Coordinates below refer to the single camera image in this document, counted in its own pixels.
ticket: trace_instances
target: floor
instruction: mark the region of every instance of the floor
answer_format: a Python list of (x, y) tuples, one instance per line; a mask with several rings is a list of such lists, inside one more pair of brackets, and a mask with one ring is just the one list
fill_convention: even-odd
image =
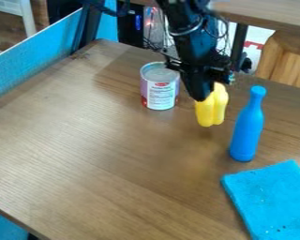
[[(233, 45), (233, 38), (235, 33), (235, 27), (236, 23), (231, 22), (229, 26), (229, 40), (230, 40), (230, 46), (227, 47), (227, 54), (231, 53), (231, 46)], [(222, 25), (219, 27), (220, 34), (222, 34), (222, 31), (224, 31), (224, 28)], [(255, 27), (250, 26), (248, 28), (246, 42), (245, 42), (245, 48), (244, 52), (247, 53), (247, 57), (251, 59), (252, 61), (252, 70), (250, 73), (254, 73), (258, 66), (259, 59), (261, 57), (262, 53), (262, 47), (263, 44), (266, 42), (266, 40), (272, 36), (274, 33), (274, 30), (264, 29), (261, 27)], [(219, 49), (222, 49), (225, 46), (225, 41), (221, 40), (217, 47)]]

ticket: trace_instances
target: bottle neck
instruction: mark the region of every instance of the bottle neck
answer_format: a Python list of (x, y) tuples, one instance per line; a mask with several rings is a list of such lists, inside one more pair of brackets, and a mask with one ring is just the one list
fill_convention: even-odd
[(262, 108), (262, 102), (263, 102), (263, 98), (262, 97), (255, 97), (253, 96), (250, 101), (249, 104), (247, 105), (247, 107), (249, 109), (261, 109)]

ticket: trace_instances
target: can lid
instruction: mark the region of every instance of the can lid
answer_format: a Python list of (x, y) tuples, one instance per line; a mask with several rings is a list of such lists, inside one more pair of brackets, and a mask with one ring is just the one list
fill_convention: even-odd
[(162, 62), (145, 65), (141, 73), (146, 80), (155, 83), (171, 82), (179, 78), (177, 71), (166, 68)]

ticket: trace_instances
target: blue panel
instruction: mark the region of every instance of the blue panel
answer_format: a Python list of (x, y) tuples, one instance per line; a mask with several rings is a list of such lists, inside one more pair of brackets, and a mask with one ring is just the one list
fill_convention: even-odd
[[(116, 10), (116, 1), (107, 0), (105, 6)], [(118, 26), (115, 17), (102, 14), (99, 28), (97, 30), (97, 38), (104, 38), (111, 41), (118, 41)]]
[(27, 240), (27, 231), (0, 216), (0, 240)]
[(70, 54), (81, 11), (0, 54), (0, 95)]

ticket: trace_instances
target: blue towel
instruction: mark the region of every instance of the blue towel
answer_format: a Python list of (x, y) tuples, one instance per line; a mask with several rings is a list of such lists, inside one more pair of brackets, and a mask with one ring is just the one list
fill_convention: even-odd
[(221, 183), (252, 239), (300, 240), (300, 168), (293, 160), (227, 174)]

